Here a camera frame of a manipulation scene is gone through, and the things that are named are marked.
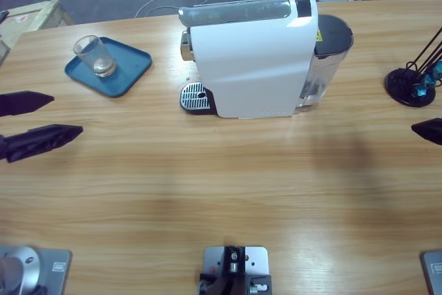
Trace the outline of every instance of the coffee machine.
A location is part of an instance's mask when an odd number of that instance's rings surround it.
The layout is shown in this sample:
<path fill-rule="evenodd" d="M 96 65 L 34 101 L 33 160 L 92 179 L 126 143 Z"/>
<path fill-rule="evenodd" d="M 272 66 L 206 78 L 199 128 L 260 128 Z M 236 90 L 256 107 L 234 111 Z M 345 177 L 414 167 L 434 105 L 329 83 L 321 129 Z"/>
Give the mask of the coffee machine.
<path fill-rule="evenodd" d="M 181 54 L 201 82 L 180 103 L 192 114 L 290 116 L 317 104 L 353 44 L 348 25 L 315 0 L 250 0 L 180 8 Z"/>

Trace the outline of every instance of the table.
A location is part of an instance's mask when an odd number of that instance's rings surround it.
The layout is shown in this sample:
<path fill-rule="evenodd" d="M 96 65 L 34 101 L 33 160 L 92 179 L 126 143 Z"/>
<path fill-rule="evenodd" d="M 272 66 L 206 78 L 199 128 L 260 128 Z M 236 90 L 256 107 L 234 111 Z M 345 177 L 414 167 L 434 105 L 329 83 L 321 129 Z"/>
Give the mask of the table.
<path fill-rule="evenodd" d="M 0 93 L 55 96 L 3 117 L 12 135 L 84 126 L 70 144 L 0 162 L 0 243 L 70 249 L 67 294 L 194 294 L 209 245 L 263 245 L 274 294 L 426 294 L 422 250 L 442 241 L 441 152 L 410 129 L 440 117 L 390 99 L 383 78 L 437 31 L 442 1 L 320 3 L 354 46 L 317 109 L 263 120 L 195 116 L 179 105 L 197 80 L 176 16 L 24 34 Z M 149 52 L 151 69 L 110 99 L 64 75 L 88 34 Z"/>

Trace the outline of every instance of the wooden crate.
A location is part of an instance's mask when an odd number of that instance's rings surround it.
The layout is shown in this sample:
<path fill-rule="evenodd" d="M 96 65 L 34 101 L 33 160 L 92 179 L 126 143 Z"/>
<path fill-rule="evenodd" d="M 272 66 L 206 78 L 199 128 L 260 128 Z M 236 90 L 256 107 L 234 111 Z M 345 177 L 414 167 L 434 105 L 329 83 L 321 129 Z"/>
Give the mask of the wooden crate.
<path fill-rule="evenodd" d="M 9 10 L 5 21 L 0 24 L 0 35 L 5 44 L 13 49 L 24 32 L 73 24 L 58 0 L 44 1 Z"/>
<path fill-rule="evenodd" d="M 10 51 L 10 48 L 0 38 L 0 66 L 6 59 Z"/>

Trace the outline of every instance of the black lamp base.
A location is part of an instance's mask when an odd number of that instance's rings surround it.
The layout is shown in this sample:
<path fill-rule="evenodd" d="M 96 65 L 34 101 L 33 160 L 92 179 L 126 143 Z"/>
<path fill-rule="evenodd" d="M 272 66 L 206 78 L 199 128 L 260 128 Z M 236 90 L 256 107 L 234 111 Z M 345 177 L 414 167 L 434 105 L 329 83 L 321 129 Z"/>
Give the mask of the black lamp base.
<path fill-rule="evenodd" d="M 397 102 L 411 106 L 423 107 L 431 104 L 436 97 L 436 89 L 429 88 L 424 97 L 413 96 L 413 86 L 419 84 L 419 73 L 415 70 L 398 68 L 385 77 L 384 86 L 391 98 Z"/>

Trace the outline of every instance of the clear drinking glass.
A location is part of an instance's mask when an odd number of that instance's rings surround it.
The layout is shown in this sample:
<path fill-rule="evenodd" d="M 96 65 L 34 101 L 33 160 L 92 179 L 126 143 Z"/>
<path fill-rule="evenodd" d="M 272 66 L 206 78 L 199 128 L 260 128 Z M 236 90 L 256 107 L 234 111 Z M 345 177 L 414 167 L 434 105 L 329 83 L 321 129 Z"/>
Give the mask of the clear drinking glass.
<path fill-rule="evenodd" d="M 117 68 L 115 60 L 97 36 L 89 35 L 81 38 L 74 44 L 73 50 L 98 77 L 109 76 Z"/>

